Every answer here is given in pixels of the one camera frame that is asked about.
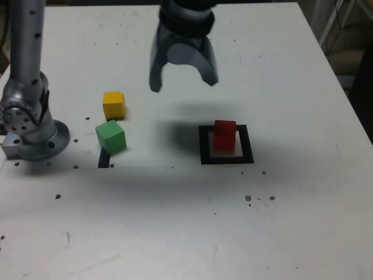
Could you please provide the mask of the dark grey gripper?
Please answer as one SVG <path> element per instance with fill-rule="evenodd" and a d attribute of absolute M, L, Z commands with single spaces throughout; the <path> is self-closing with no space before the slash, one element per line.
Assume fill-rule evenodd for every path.
<path fill-rule="evenodd" d="M 151 91 L 160 91 L 163 67 L 168 62 L 196 68 L 202 80 L 209 86 L 214 86 L 219 81 L 214 51 L 207 37 L 210 30 L 210 27 L 204 26 L 158 26 L 150 52 Z"/>

